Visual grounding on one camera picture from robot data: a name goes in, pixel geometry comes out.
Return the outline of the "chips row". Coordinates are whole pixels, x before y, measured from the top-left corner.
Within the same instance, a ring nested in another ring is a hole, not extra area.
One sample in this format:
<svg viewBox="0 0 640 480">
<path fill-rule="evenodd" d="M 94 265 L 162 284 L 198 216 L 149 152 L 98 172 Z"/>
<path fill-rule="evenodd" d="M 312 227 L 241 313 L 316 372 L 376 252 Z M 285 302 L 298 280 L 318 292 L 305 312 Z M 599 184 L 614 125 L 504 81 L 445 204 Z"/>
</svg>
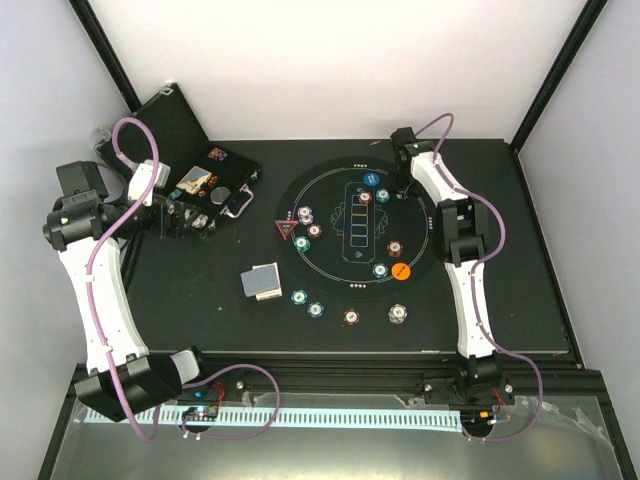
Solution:
<svg viewBox="0 0 640 480">
<path fill-rule="evenodd" d="M 191 227 L 194 229 L 202 229 L 207 225 L 208 220 L 209 217 L 206 214 L 200 214 L 193 220 Z"/>
</svg>

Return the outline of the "blue round button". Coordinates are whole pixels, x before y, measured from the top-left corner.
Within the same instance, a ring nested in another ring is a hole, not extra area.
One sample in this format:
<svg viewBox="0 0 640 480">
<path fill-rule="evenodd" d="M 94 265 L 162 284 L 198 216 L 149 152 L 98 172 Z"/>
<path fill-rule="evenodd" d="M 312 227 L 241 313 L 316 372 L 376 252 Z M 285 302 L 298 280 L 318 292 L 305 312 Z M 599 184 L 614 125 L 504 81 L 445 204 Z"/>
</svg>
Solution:
<svg viewBox="0 0 640 480">
<path fill-rule="evenodd" d="M 375 188 L 380 184 L 381 178 L 375 172 L 367 172 L 363 177 L 364 184 L 369 188 Z"/>
</svg>

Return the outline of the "orange round button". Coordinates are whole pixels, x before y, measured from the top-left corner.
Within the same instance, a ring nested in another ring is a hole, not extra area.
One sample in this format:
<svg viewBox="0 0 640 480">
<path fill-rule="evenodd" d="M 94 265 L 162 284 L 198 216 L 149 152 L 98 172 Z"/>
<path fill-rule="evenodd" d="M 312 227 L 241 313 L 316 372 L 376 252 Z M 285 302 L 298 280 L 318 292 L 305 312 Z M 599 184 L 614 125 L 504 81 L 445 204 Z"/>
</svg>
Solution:
<svg viewBox="0 0 640 480">
<path fill-rule="evenodd" d="M 411 276 L 411 267 L 404 262 L 397 262 L 391 267 L 391 275 L 398 281 L 406 281 Z"/>
</svg>

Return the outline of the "blue white chips mat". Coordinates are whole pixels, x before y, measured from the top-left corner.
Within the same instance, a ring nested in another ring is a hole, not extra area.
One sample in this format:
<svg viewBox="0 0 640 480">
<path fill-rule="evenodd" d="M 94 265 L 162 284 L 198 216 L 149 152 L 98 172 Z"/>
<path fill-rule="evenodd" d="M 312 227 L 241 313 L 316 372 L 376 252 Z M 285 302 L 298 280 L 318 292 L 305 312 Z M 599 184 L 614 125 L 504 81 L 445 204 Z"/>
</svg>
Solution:
<svg viewBox="0 0 640 480">
<path fill-rule="evenodd" d="M 314 223 L 313 211 L 308 206 L 302 206 L 297 210 L 298 220 L 302 225 L 311 225 Z"/>
</svg>

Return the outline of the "triangular all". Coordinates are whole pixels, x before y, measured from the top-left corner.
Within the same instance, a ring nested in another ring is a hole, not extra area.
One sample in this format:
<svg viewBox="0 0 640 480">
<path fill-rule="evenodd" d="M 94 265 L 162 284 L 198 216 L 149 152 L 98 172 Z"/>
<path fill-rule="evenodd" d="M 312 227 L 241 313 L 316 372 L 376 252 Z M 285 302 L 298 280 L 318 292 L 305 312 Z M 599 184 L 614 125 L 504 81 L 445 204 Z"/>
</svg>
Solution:
<svg viewBox="0 0 640 480">
<path fill-rule="evenodd" d="M 284 240 L 287 240 L 299 225 L 297 220 L 275 220 L 275 226 Z"/>
</svg>

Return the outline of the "blue white poker chip stack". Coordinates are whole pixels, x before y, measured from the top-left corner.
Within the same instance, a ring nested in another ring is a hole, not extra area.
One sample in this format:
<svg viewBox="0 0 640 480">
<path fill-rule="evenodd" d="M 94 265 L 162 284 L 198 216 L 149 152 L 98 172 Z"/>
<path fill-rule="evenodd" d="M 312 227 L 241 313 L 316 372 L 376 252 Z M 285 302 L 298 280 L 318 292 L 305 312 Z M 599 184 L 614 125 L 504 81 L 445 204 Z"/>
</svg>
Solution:
<svg viewBox="0 0 640 480">
<path fill-rule="evenodd" d="M 408 310 L 404 305 L 395 304 L 388 312 L 389 321 L 392 324 L 402 324 L 408 317 Z"/>
</svg>

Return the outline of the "brown poker chip stack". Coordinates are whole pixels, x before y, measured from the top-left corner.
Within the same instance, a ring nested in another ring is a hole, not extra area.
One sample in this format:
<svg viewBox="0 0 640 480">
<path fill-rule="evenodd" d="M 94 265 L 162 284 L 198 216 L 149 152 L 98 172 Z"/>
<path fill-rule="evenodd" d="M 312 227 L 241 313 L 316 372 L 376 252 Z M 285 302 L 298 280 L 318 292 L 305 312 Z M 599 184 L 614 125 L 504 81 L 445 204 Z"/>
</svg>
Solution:
<svg viewBox="0 0 640 480">
<path fill-rule="evenodd" d="M 344 312 L 343 320 L 347 325 L 356 325 L 360 320 L 359 312 L 355 309 L 348 309 Z"/>
</svg>

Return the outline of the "single green poker chip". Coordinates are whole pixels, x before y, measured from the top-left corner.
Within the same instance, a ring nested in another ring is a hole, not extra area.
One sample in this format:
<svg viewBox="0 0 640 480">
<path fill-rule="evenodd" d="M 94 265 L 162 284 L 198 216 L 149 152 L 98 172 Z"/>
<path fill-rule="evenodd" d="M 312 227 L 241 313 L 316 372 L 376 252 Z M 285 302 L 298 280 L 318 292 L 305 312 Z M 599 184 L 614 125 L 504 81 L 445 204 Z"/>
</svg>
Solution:
<svg viewBox="0 0 640 480">
<path fill-rule="evenodd" d="M 295 290 L 292 292 L 290 299 L 295 305 L 304 305 L 307 302 L 308 295 L 304 290 Z"/>
</svg>

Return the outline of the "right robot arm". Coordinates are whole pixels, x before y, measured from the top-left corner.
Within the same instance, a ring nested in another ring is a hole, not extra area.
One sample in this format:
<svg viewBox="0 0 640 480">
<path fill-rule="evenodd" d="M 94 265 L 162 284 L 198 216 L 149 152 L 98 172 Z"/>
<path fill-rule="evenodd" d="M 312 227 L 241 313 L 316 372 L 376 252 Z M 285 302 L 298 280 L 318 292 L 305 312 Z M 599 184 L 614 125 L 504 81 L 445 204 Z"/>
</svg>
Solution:
<svg viewBox="0 0 640 480">
<path fill-rule="evenodd" d="M 434 245 L 448 275 L 458 325 L 457 396 L 476 403 L 502 380 L 484 288 L 488 255 L 489 212 L 486 205 L 454 177 L 441 154 L 402 127 L 391 134 L 398 180 L 409 191 L 420 186 L 436 207 Z"/>
</svg>

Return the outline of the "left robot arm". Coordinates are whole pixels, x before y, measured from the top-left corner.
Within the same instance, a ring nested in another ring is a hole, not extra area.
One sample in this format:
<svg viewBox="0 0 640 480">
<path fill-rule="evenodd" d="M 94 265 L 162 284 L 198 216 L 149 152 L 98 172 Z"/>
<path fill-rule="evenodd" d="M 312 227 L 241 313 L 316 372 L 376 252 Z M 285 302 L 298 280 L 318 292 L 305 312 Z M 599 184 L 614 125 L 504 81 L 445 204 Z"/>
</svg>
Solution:
<svg viewBox="0 0 640 480">
<path fill-rule="evenodd" d="M 114 201 L 97 164 L 76 161 L 56 170 L 62 189 L 43 235 L 72 282 L 85 332 L 87 375 L 75 393 L 87 407 L 120 422 L 186 392 L 207 397 L 213 372 L 200 365 L 197 348 L 152 354 L 134 323 L 120 266 L 122 239 L 159 230 L 161 199 L 141 205 L 127 196 Z"/>
</svg>

